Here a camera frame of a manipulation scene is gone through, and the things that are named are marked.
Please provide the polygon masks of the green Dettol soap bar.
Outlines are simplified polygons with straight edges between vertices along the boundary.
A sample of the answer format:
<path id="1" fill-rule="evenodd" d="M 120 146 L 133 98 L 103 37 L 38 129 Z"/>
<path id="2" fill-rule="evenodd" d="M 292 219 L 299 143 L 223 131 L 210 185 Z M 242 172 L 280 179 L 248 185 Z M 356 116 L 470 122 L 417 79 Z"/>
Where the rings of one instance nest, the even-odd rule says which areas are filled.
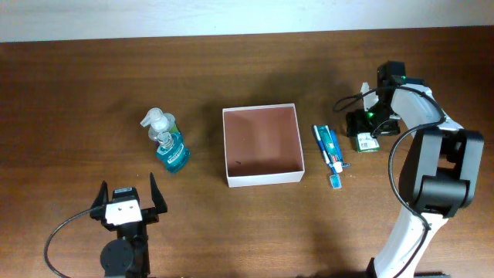
<path id="1" fill-rule="evenodd" d="M 380 150 L 380 145 L 376 138 L 370 133 L 359 133 L 356 137 L 357 151 L 359 153 L 376 152 Z"/>

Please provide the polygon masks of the blue disposable razor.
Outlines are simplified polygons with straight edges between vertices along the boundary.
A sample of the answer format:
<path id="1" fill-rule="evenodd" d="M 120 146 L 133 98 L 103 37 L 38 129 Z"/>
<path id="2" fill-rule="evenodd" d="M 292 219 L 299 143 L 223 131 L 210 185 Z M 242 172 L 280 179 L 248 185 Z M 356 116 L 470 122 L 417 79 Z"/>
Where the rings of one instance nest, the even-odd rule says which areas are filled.
<path id="1" fill-rule="evenodd" d="M 345 162 L 343 159 L 343 155 L 342 155 L 342 152 L 340 149 L 339 141 L 337 140 L 336 132 L 334 130 L 330 130 L 330 136 L 332 137 L 335 148 L 337 149 L 337 155 L 338 155 L 338 158 L 342 164 L 342 168 L 349 168 L 350 164 Z"/>

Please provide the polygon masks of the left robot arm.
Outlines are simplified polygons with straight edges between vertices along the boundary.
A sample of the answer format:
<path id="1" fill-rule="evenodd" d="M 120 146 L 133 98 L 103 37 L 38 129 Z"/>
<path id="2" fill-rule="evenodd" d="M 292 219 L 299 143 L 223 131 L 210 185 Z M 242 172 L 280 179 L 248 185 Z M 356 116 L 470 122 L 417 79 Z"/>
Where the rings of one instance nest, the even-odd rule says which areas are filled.
<path id="1" fill-rule="evenodd" d="M 97 220 L 117 238 L 107 243 L 100 254 L 105 277 L 147 277 L 151 273 L 147 227 L 159 222 L 159 215 L 167 212 L 167 204 L 155 178 L 150 175 L 150 208 L 140 207 L 134 187 L 108 192 L 104 181 L 91 205 L 90 218 Z"/>

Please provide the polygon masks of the toothpaste tube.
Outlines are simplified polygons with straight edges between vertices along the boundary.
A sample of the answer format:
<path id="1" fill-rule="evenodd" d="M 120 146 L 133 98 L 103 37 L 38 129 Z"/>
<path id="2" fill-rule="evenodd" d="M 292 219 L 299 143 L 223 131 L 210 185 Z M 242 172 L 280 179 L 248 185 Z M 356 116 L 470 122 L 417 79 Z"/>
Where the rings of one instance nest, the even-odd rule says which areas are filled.
<path id="1" fill-rule="evenodd" d="M 341 173 L 343 171 L 342 164 L 338 158 L 337 149 L 335 148 L 332 137 L 330 136 L 329 127 L 327 125 L 317 126 L 317 130 L 319 131 L 319 134 L 323 141 L 323 145 L 328 153 L 328 156 L 330 157 L 334 168 L 336 169 L 337 174 Z"/>

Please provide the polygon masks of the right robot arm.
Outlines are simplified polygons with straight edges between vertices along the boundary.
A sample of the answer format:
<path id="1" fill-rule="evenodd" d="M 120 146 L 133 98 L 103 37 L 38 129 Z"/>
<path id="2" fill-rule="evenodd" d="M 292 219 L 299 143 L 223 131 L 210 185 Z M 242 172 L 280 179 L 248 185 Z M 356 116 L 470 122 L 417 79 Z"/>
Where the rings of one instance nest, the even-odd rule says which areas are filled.
<path id="1" fill-rule="evenodd" d="M 484 137 L 466 130 L 439 106 L 423 79 L 407 76 L 405 64 L 377 68 L 351 101 L 363 106 L 346 115 L 347 136 L 359 151 L 380 136 L 397 136 L 387 163 L 391 189 L 401 204 L 383 249 L 371 258 L 369 277 L 415 277 L 437 231 L 474 198 Z"/>

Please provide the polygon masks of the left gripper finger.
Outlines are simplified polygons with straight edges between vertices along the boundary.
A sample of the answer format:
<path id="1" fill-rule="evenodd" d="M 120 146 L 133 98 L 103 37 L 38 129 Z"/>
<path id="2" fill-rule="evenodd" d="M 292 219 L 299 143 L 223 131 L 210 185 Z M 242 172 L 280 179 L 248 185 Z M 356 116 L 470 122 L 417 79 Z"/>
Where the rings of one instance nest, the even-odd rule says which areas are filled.
<path id="1" fill-rule="evenodd" d="M 108 187 L 105 181 L 102 181 L 100 190 L 95 197 L 90 209 L 90 218 L 94 220 L 102 220 L 105 215 L 106 204 L 109 202 Z"/>
<path id="2" fill-rule="evenodd" d="M 156 213 L 161 214 L 167 212 L 167 203 L 164 200 L 164 197 L 157 186 L 157 182 L 152 172 L 150 173 L 150 186 L 151 186 L 151 199 L 152 202 L 154 203 L 154 207 L 156 208 Z"/>

